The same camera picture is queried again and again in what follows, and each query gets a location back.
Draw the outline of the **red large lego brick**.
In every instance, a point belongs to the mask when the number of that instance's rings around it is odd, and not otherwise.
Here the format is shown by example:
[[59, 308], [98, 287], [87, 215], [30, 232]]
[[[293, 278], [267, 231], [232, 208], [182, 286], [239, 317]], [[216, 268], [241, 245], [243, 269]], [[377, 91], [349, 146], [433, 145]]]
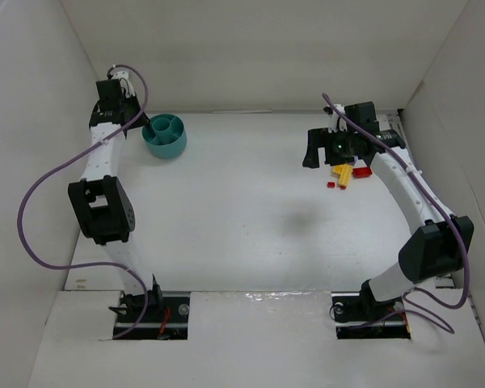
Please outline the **red large lego brick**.
[[369, 167], [356, 167], [352, 169], [352, 175], [356, 179], [368, 178], [373, 174]]

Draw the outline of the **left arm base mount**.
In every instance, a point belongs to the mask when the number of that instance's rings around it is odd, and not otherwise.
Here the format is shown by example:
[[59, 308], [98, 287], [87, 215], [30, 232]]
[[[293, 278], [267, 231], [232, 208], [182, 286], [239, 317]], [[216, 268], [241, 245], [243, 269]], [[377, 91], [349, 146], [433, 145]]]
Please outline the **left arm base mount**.
[[134, 326], [144, 306], [144, 295], [124, 295], [117, 306], [109, 310], [116, 314], [112, 336], [114, 340], [186, 340], [190, 293], [164, 292], [162, 303], [150, 293], [149, 305]]

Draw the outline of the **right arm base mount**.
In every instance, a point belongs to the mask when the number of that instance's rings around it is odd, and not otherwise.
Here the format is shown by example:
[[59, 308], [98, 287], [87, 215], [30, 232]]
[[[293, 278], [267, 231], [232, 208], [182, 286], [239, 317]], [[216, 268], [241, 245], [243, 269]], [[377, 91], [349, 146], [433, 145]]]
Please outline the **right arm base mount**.
[[367, 307], [358, 292], [331, 294], [329, 315], [338, 340], [409, 340], [411, 333], [399, 298]]

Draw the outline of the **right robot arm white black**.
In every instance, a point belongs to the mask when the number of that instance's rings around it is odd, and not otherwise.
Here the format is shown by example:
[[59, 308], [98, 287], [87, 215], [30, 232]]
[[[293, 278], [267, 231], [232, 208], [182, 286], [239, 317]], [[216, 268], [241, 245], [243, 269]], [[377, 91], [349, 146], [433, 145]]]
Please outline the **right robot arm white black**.
[[318, 168], [320, 150], [330, 166], [363, 161], [389, 190], [411, 233], [397, 262], [361, 286], [362, 306], [371, 309], [391, 302], [426, 280], [457, 271], [464, 272], [468, 287], [473, 222], [437, 198], [411, 160], [405, 141], [395, 130], [380, 128], [373, 103], [338, 109], [328, 101], [324, 111], [330, 124], [308, 131], [302, 165]]

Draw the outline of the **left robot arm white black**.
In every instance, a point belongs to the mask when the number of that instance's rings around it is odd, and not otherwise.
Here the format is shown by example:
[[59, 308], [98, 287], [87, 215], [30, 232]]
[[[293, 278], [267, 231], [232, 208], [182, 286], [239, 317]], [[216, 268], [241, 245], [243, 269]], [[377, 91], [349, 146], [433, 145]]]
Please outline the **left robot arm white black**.
[[124, 293], [142, 297], [143, 289], [147, 289], [154, 304], [162, 297], [161, 290], [136, 247], [135, 212], [117, 176], [128, 132], [122, 126], [129, 124], [128, 129], [136, 129], [149, 119], [126, 71], [98, 81], [96, 87], [99, 100], [89, 122], [94, 149], [79, 181], [68, 186], [70, 202], [82, 234], [101, 247], [111, 263], [125, 267], [119, 270]]

